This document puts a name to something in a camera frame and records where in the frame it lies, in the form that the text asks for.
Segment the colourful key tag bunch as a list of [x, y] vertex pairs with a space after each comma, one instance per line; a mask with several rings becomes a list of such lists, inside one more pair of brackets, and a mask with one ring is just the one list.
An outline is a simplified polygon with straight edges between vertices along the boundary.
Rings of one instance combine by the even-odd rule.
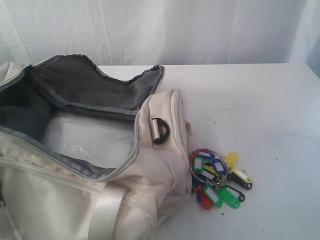
[[233, 182], [245, 190], [253, 187], [252, 177], [237, 166], [238, 158], [236, 152], [222, 156], [208, 148], [198, 148], [189, 155], [192, 192], [204, 210], [224, 203], [237, 209], [245, 201], [245, 194], [230, 185]]

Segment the beige canvas duffel bag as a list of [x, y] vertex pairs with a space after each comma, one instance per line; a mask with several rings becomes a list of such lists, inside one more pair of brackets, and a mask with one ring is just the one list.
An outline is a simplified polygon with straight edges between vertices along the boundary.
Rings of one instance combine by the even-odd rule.
[[192, 130], [165, 68], [129, 80], [87, 56], [0, 68], [0, 237], [150, 240], [192, 194]]

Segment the white backdrop curtain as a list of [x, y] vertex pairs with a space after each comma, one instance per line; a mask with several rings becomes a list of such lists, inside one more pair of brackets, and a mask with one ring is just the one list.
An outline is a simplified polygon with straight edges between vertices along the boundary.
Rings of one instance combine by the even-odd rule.
[[314, 62], [317, 0], [3, 0], [0, 61], [98, 65]]

